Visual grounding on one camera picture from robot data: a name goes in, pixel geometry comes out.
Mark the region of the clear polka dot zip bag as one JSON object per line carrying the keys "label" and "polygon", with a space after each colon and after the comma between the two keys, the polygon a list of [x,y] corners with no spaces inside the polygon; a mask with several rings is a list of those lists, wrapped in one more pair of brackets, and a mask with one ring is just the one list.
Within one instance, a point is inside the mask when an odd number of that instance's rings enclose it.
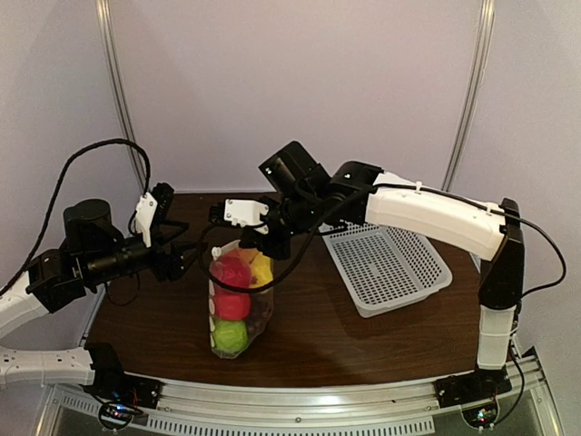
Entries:
{"label": "clear polka dot zip bag", "polygon": [[[210,272],[230,286],[254,290],[273,280],[273,260],[234,240],[212,249]],[[208,306],[212,352],[235,359],[265,331],[274,308],[273,289],[233,292],[209,282]]]}

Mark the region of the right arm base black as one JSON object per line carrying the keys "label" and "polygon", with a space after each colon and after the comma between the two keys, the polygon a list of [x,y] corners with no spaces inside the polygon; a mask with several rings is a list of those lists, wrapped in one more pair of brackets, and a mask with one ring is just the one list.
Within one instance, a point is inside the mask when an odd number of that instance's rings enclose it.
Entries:
{"label": "right arm base black", "polygon": [[475,369],[461,375],[449,375],[433,382],[441,409],[494,399],[499,394],[510,392],[512,384],[507,370]]}

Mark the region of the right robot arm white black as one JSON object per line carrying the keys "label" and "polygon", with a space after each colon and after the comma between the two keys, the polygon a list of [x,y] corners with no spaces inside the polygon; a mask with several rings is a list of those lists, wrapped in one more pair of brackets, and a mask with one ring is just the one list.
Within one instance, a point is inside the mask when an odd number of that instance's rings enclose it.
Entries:
{"label": "right robot arm white black", "polygon": [[296,141],[259,169],[280,199],[227,201],[223,216],[242,227],[242,246],[284,260],[292,237],[345,222],[399,228],[473,253],[481,261],[476,372],[498,375],[505,368],[525,266],[516,202],[465,199],[358,161],[328,174]]}

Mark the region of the red fake apple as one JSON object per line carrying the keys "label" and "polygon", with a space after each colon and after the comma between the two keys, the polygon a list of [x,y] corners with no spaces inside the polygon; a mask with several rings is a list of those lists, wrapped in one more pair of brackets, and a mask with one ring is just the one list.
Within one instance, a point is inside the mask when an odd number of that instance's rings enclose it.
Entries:
{"label": "red fake apple", "polygon": [[251,269],[239,257],[223,255],[210,265],[210,272],[220,282],[247,289],[251,284]]}

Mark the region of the yellow fake pear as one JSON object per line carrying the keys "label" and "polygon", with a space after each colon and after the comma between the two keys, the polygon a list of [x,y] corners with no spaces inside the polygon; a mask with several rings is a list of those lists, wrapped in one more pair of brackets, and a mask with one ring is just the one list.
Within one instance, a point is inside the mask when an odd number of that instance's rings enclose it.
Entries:
{"label": "yellow fake pear", "polygon": [[273,280],[272,259],[257,253],[249,263],[251,270],[251,288],[261,287]]}

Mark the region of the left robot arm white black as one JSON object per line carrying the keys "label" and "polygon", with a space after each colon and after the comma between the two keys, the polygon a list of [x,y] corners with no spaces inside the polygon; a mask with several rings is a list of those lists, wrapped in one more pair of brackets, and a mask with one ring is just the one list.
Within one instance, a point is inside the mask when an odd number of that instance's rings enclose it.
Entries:
{"label": "left robot arm white black", "polygon": [[[14,283],[1,292],[1,334],[62,310],[96,292],[101,285],[145,270],[159,282],[181,279],[202,249],[181,242],[187,223],[148,218],[150,231],[125,237],[113,225],[111,208],[102,199],[84,200],[64,210],[65,238],[56,249],[26,263]],[[60,351],[1,350],[1,385],[78,384],[90,393],[115,391],[124,379],[123,366],[109,343]]]}

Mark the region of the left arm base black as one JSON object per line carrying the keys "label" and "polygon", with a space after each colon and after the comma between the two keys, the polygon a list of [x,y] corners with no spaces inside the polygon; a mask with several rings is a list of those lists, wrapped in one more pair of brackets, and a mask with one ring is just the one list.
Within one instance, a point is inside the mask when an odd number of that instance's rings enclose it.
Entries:
{"label": "left arm base black", "polygon": [[161,381],[125,372],[110,343],[86,344],[84,350],[90,354],[90,368],[94,372],[93,382],[83,386],[86,393],[126,405],[147,409],[157,407]]}

